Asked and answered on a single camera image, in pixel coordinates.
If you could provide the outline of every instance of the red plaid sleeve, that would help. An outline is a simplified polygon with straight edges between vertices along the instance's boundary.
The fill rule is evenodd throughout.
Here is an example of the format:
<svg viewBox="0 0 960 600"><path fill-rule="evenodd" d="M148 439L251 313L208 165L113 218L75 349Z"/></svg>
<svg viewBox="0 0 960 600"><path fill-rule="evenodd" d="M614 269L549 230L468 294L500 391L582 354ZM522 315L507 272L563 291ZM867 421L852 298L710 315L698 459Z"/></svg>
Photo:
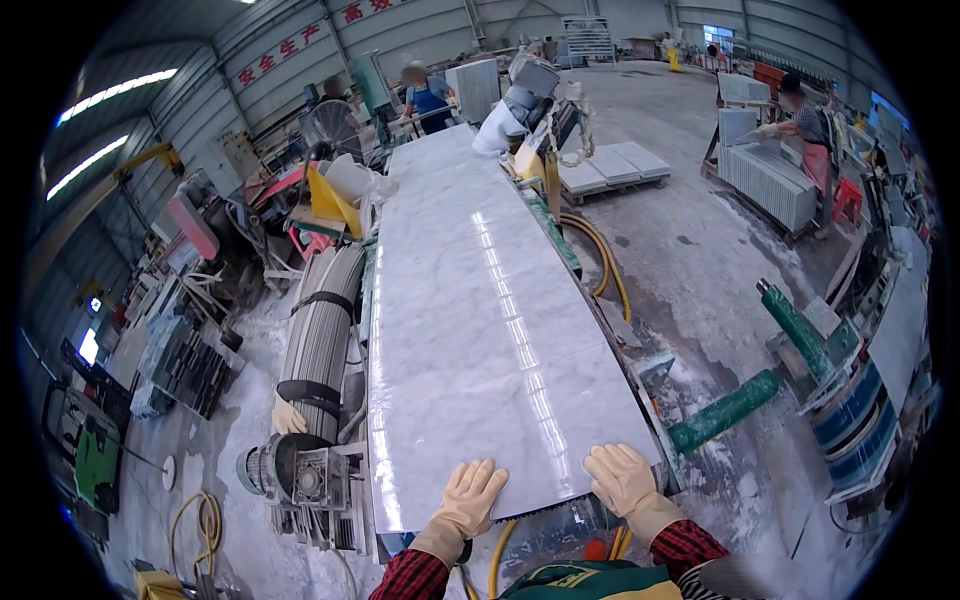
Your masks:
<svg viewBox="0 0 960 600"><path fill-rule="evenodd" d="M383 581L370 600L441 600L450 570L443 561L420 550L403 550L387 563Z"/></svg>
<svg viewBox="0 0 960 600"><path fill-rule="evenodd" d="M667 525L650 544L654 564L666 564L675 583L688 570L713 559L729 556L727 548L690 519Z"/></svg>

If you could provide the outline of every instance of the pink stool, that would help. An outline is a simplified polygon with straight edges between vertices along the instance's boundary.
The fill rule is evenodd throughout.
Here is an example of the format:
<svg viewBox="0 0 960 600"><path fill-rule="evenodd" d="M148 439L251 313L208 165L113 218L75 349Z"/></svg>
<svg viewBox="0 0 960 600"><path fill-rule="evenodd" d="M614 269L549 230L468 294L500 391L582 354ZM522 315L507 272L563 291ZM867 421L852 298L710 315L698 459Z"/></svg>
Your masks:
<svg viewBox="0 0 960 600"><path fill-rule="evenodd" d="M860 210L863 208L863 194L855 183L845 177L840 178L833 190L833 222L843 217L856 228L860 225Z"/></svg>
<svg viewBox="0 0 960 600"><path fill-rule="evenodd" d="M316 231L307 231L307 234L310 236L310 243L304 248L300 245L299 229L288 228L287 232L290 234L290 239L294 241L294 247L297 249L297 252L300 253L300 256L303 257L303 260L308 260L310 254L314 252L323 252L327 248L336 245L336 241L329 235L317 233Z"/></svg>

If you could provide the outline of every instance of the pink apron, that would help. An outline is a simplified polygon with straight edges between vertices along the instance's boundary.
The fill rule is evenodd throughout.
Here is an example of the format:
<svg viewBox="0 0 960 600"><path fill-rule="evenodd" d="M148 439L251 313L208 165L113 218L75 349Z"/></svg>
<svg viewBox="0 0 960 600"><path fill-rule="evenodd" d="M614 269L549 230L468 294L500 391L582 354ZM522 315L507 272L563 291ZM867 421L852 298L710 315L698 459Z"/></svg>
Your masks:
<svg viewBox="0 0 960 600"><path fill-rule="evenodd" d="M826 196L830 193L827 190L827 176L829 169L829 152L825 146L820 144L806 144L804 149L804 173L809 177L820 193Z"/></svg>

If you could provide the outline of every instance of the hand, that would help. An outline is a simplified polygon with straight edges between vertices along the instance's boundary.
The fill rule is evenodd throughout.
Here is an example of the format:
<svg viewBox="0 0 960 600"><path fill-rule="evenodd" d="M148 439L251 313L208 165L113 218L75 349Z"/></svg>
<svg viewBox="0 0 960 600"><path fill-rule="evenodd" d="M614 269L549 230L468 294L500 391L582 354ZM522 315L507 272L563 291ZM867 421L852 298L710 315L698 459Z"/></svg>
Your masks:
<svg viewBox="0 0 960 600"><path fill-rule="evenodd" d="M458 465L446 483L440 508L410 547L452 567L464 550L464 540L490 531L493 501L510 479L506 469L493 470L495 466L490 458Z"/></svg>
<svg viewBox="0 0 960 600"><path fill-rule="evenodd" d="M647 548L667 525L684 518L673 502L657 492L650 464L628 445L596 445L584 467L593 476L593 493L612 513L627 519Z"/></svg>
<svg viewBox="0 0 960 600"><path fill-rule="evenodd" d="M762 133L769 137L776 137L780 133L776 123L767 123L766 125L761 125L754 130L754 132Z"/></svg>
<svg viewBox="0 0 960 600"><path fill-rule="evenodd" d="M274 427L279 434L285 433L306 433L306 419L300 414L293 404L287 402L280 394L274 392L276 403L274 404Z"/></svg>

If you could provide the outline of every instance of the concrete floor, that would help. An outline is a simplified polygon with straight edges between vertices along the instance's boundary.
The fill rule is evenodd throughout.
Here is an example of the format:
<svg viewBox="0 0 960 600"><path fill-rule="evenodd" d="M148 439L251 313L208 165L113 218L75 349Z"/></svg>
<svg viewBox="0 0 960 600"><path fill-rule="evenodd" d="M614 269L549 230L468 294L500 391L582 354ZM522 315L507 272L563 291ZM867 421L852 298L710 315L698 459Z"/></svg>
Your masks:
<svg viewBox="0 0 960 600"><path fill-rule="evenodd" d="M663 63L635 61L620 63L616 72L598 67L564 72L564 78L583 82L596 107L597 144L633 140L673 169L662 189L646 185L588 199L573 210L612 243L643 353L669 349L677 355L670 389L658 401L665 420L682 420L774 366L763 343L778 328L760 305L756 281L765 277L803 306L824 292L847 242L834 235L827 242L805 239L787 248L775 228L700 176L716 126L711 76L689 69L672 74ZM599 257L577 235L568 234L592 289L600 277ZM604 296L619 304L612 285ZM272 389L285 346L286 324L280 319L292 303L289 294L279 300L270 296L235 324L246 338L243 361L209 421L176 406L159 419L132 424L130 446L158 461L173 454L180 472L174 490L165 492L155 470L124 461L121 510L110 519L104 555L105 569L119 587L132 588L132 559L171 569L167 531L174 514L186 498L204 490L223 509L218 584L258 600L347 597L345 574L335 558L299 546L291 536L274 535L263 502L243 490L235 474L238 453L272 433ZM731 551L790 556L796 548L808 576L796 597L844 597L869 566L876 535L851 536L830 523L822 502L830 490L828 473L809 425L795 416L797 405L785 391L696 452L684 463L690 489L674 500ZM187 509L178 531L181 575L202 551L195 511ZM523 519L505 552L500 589L551 556L577 558L593 537L609 537L594 532L588 513L589 507L568 505ZM576 525L558 526L561 521ZM502 527L495 525L474 544L468 573L482 597ZM628 558L650 561L636 545ZM365 558L348 561L366 597L383 567ZM447 597L465 597L456 577Z"/></svg>

